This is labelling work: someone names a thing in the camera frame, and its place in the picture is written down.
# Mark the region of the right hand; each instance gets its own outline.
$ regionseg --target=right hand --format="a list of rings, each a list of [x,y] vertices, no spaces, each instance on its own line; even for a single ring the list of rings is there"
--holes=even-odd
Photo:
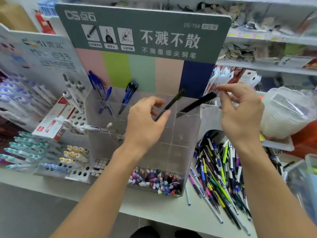
[[[260,123],[264,104],[255,90],[243,84],[220,84],[222,128],[235,148],[260,142]]]

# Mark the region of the acrylic pen holder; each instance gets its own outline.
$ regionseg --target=acrylic pen holder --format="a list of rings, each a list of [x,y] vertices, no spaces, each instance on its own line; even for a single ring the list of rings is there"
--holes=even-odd
[[[92,90],[85,100],[86,120],[88,125],[100,128],[109,127],[108,132],[88,131],[90,157],[92,164],[95,159],[110,160],[113,152],[123,143],[123,135],[127,127],[127,117],[130,107],[144,97],[157,96],[166,100],[168,104],[173,96],[158,95],[155,93],[136,91],[128,105],[120,115],[118,112],[123,109],[122,100],[125,89],[112,88],[108,101],[100,100],[96,90]],[[181,190],[179,196],[183,195],[189,168],[192,162],[196,138],[200,127],[199,107],[176,118],[176,114],[182,108],[191,104],[195,99],[182,97],[171,107],[171,114],[165,125],[159,141],[143,156],[138,164],[140,168],[160,170],[168,174],[180,176]],[[160,113],[163,108],[154,109]],[[129,185],[135,188],[143,188],[139,185]]]

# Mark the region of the pen display stand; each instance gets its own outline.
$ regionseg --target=pen display stand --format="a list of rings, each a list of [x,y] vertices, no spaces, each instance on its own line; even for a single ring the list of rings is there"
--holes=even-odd
[[[94,162],[95,159],[111,159],[113,152],[123,143],[122,139],[125,134],[130,107],[136,104],[140,99],[157,96],[166,100],[165,105],[173,99],[173,96],[136,91],[129,101],[129,104],[126,105],[122,113],[118,115],[118,112],[120,109],[122,110],[123,107],[122,100],[124,95],[125,89],[112,88],[112,93],[108,101],[102,101],[98,99],[97,91],[92,90],[85,100],[88,125],[107,128],[107,126],[109,127],[109,123],[112,123],[108,132],[88,131],[91,162]],[[159,141],[144,155],[138,164],[139,169],[159,169],[168,174],[178,175],[182,178],[182,187],[185,186],[200,127],[200,110],[199,107],[197,107],[178,118],[176,118],[176,114],[194,100],[195,99],[192,98],[182,97],[172,105],[171,115],[169,116]],[[160,113],[163,107],[154,107],[154,109]],[[184,189],[182,188],[178,195],[182,196],[183,192]]]

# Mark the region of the green pen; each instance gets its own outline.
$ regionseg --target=green pen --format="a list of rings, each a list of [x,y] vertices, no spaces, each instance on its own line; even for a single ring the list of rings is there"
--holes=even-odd
[[[163,111],[154,119],[154,121],[156,122],[160,116],[162,116],[162,114],[168,110],[170,107],[172,107],[172,105],[174,103],[176,103],[176,101],[180,100],[180,98],[185,94],[185,89],[182,89],[178,92],[178,94],[175,95],[175,97],[168,103],[168,105],[163,109]]]

